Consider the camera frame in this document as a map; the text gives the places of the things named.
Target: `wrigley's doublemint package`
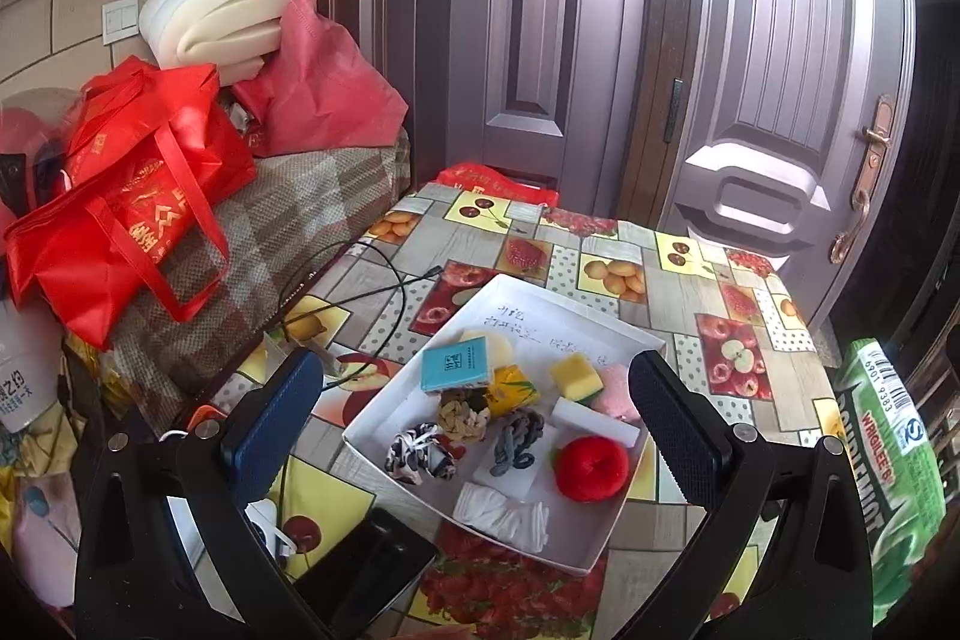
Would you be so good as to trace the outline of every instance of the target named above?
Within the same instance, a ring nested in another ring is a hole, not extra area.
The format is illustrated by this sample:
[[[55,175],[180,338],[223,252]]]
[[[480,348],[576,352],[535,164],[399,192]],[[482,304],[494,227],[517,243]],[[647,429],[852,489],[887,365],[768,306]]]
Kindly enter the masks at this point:
[[[874,624],[909,588],[910,565],[944,517],[944,488],[923,421],[875,339],[858,339],[833,390],[867,525]]]

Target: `table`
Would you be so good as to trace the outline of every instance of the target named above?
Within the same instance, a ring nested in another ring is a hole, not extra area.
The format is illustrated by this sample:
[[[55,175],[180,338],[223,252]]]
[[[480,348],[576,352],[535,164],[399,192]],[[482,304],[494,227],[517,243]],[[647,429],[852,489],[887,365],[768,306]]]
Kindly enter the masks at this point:
[[[812,446],[822,432],[843,431],[810,334],[765,259],[622,220],[433,183],[402,199],[386,218],[364,237],[382,255],[352,245],[310,295],[335,303],[395,284],[386,259],[408,277],[443,266],[443,277],[454,285],[433,280],[408,285],[407,307],[393,336],[398,292],[325,311],[325,330],[312,339],[335,355],[350,360],[344,354],[357,354],[352,360],[362,360],[381,347],[378,367],[389,378],[477,287],[496,274],[514,274],[662,338],[669,365],[731,423],[750,422],[770,440],[803,446]],[[725,369],[720,354],[721,345],[734,339],[741,354],[752,357],[752,362],[741,357],[742,373]],[[249,379],[234,376],[213,402],[229,410],[249,387]],[[283,509],[284,518],[305,516],[320,530],[320,543],[288,562],[294,576],[371,504],[384,506],[443,551],[419,587],[371,627],[374,640],[450,620],[475,624],[485,640],[607,640],[653,591],[703,518],[702,509],[685,504],[648,441],[608,552],[592,574],[576,579],[550,570],[441,524],[439,516],[342,447],[342,427],[375,393],[333,389],[320,397],[290,463]],[[713,612],[733,609],[743,599],[772,531],[773,523],[757,524]]]

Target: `door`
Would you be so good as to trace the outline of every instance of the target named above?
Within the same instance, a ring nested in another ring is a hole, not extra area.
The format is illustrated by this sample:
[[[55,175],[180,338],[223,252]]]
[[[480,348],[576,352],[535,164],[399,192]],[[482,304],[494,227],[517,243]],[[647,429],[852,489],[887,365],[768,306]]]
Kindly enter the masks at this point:
[[[704,0],[661,228],[770,257],[819,323],[896,160],[913,12],[913,0]]]
[[[608,215],[644,0],[450,0],[446,162],[479,161]]]

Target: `black phone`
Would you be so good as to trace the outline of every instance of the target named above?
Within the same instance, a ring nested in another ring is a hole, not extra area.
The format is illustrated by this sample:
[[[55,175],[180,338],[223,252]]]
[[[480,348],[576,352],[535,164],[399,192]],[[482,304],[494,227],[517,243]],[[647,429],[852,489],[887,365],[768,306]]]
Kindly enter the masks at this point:
[[[433,543],[375,507],[294,589],[339,640],[350,640],[424,574],[437,554]]]

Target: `blue soap bar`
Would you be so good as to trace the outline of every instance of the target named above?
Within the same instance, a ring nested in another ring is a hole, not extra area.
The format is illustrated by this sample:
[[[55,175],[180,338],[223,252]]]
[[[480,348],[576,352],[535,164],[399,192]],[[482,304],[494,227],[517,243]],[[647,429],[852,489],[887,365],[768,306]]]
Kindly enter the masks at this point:
[[[464,387],[480,389],[490,384],[484,336],[424,350],[421,366],[421,390],[427,393]]]

